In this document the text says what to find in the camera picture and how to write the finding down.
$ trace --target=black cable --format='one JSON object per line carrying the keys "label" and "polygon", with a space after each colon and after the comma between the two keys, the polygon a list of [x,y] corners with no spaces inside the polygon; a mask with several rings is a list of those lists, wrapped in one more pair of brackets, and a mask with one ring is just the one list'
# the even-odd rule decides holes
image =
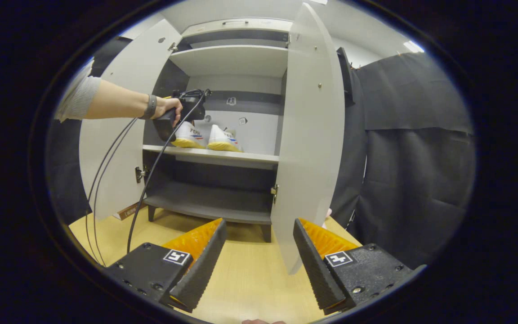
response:
{"label": "black cable", "polygon": [[193,89],[193,90],[181,92],[180,96],[185,96],[186,94],[191,94],[192,92],[197,92],[198,94],[202,94],[202,91],[200,89]]}
{"label": "black cable", "polygon": [[[111,143],[111,146],[109,146],[109,149],[107,150],[107,152],[105,152],[105,156],[103,156],[103,160],[101,160],[101,164],[99,164],[99,168],[97,168],[97,172],[95,173],[95,178],[93,178],[93,183],[91,184],[91,189],[89,189],[89,196],[87,197],[87,204],[89,204],[89,202],[91,201],[91,194],[93,192],[93,187],[95,186],[95,181],[97,180],[97,176],[99,175],[99,171],[101,170],[101,167],[103,166],[103,162],[105,162],[105,159],[107,158],[107,155],[109,154],[109,152],[111,151],[111,149],[115,145],[115,142],[117,142],[119,137],[121,137],[121,135],[123,134],[125,129],[127,129],[131,125],[132,122],[133,122],[133,120],[130,121],[123,128],[121,133],[119,133],[119,135],[115,138],[115,141],[113,141],[113,143]],[[88,217],[89,217],[89,213],[86,213],[86,215],[85,215],[85,233],[87,234],[87,242],[89,243],[89,249],[91,250],[91,253],[93,254],[93,257],[95,258],[97,263],[99,263],[99,259],[95,256],[95,252],[93,252],[93,247],[91,245],[91,239],[89,238],[89,229],[88,229],[88,224],[87,224],[88,223]]]}
{"label": "black cable", "polygon": [[101,179],[103,179],[103,175],[105,174],[105,171],[107,170],[107,167],[109,166],[109,162],[111,162],[111,159],[115,155],[115,152],[117,152],[117,149],[119,148],[119,145],[125,140],[125,136],[127,136],[127,133],[131,130],[133,127],[133,124],[137,121],[137,118],[134,118],[131,123],[128,125],[129,127],[126,127],[127,130],[125,131],[125,134],[123,134],[123,137],[121,137],[121,141],[115,146],[115,149],[113,149],[113,153],[109,157],[109,160],[107,160],[107,163],[105,164],[105,168],[103,168],[103,172],[101,172],[101,176],[99,177],[99,181],[97,182],[97,189],[95,189],[95,199],[93,200],[93,234],[95,235],[95,246],[97,247],[97,252],[99,253],[99,258],[101,258],[101,262],[103,262],[103,266],[107,267],[105,264],[105,261],[103,260],[103,256],[101,255],[101,250],[99,249],[99,243],[97,242],[97,225],[95,225],[95,215],[97,214],[97,195],[99,194],[99,186],[101,185]]}
{"label": "black cable", "polygon": [[151,180],[151,176],[152,176],[152,174],[153,174],[153,172],[155,170],[157,162],[159,162],[159,159],[163,155],[163,152],[165,151],[165,148],[167,147],[167,145],[169,145],[169,141],[171,140],[173,135],[175,135],[175,132],[179,129],[179,127],[181,127],[181,125],[185,122],[185,119],[187,119],[187,117],[189,117],[189,115],[191,115],[191,113],[195,110],[195,108],[197,108],[199,106],[199,104],[201,103],[203,98],[205,98],[205,95],[207,94],[208,91],[209,91],[209,89],[207,89],[207,90],[205,90],[205,92],[203,92],[203,94],[201,95],[201,98],[199,98],[199,101],[197,101],[197,103],[193,106],[193,108],[191,108],[189,113],[187,113],[187,115],[185,115],[185,118],[181,121],[181,123],[179,123],[175,127],[175,129],[173,130],[173,132],[171,133],[169,138],[167,138],[167,141],[165,142],[165,145],[163,146],[163,148],[159,152],[159,155],[157,156],[155,162],[153,162],[153,166],[151,168],[152,171],[149,173],[149,176],[147,177],[147,180],[145,182],[145,186],[143,188],[143,192],[141,193],[141,197],[139,198],[139,201],[137,203],[137,208],[135,209],[135,215],[133,215],[133,220],[131,221],[131,228],[129,229],[129,238],[127,239],[127,253],[130,252],[131,236],[133,235],[133,228],[135,227],[135,221],[137,220],[137,214],[139,213],[139,207],[141,206],[141,203],[143,202],[143,197],[145,197],[145,191],[147,190],[147,185],[149,184],[149,180]]}

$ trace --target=open cabinet door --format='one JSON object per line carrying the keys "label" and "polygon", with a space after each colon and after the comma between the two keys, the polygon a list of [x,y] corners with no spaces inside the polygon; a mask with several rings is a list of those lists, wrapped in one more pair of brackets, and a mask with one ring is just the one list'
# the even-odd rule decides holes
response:
{"label": "open cabinet door", "polygon": [[297,217],[323,224],[339,172],[345,99],[339,59],[315,11],[302,4],[289,33],[285,111],[271,222],[292,275]]}
{"label": "open cabinet door", "polygon": [[[166,20],[162,20],[129,43],[111,61],[101,77],[118,86],[151,94],[161,69],[173,52],[169,47],[179,41],[181,35]],[[129,121],[130,118],[83,120],[79,154],[86,195],[89,195],[93,178],[105,152]],[[145,121],[142,119],[136,121],[103,175],[94,211],[98,219],[113,215],[137,203],[140,198],[144,184],[143,179],[137,183],[135,168],[143,170],[144,125]],[[96,187],[97,183],[90,202],[92,208]]]}

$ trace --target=shoe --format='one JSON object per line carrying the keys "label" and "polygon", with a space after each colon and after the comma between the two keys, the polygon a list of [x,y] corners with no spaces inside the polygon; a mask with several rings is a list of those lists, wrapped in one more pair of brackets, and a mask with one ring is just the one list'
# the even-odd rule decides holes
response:
{"label": "shoe", "polygon": [[243,149],[237,142],[232,133],[222,131],[217,125],[211,127],[209,135],[209,149],[212,150],[228,150],[231,152],[243,152]]}
{"label": "shoe", "polygon": [[201,132],[188,121],[181,124],[177,132],[175,132],[175,137],[177,139],[171,142],[171,144],[177,147],[196,149],[205,148],[205,139],[203,138],[203,135],[201,135]]}

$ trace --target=yellow sole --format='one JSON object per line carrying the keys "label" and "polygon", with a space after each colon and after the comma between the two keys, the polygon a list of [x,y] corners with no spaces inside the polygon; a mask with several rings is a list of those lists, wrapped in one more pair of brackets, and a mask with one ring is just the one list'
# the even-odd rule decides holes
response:
{"label": "yellow sole", "polygon": [[209,143],[209,145],[207,147],[212,149],[212,150],[228,150],[228,151],[231,151],[231,152],[242,153],[242,151],[238,150],[233,144],[227,143],[227,142]]}
{"label": "yellow sole", "polygon": [[200,145],[199,143],[192,141],[190,139],[185,138],[177,138],[175,141],[171,142],[171,144],[180,147],[180,148],[194,148],[194,149],[204,149],[205,146]]}

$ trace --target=gray sleeve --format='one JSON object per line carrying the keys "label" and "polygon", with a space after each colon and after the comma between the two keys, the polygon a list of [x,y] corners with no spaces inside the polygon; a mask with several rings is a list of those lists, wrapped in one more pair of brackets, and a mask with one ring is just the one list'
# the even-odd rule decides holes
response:
{"label": "gray sleeve", "polygon": [[59,107],[55,113],[55,119],[64,121],[65,119],[83,119],[87,114],[89,105],[99,89],[101,78],[88,76],[91,72],[93,61],[81,68],[77,75],[72,79]]}

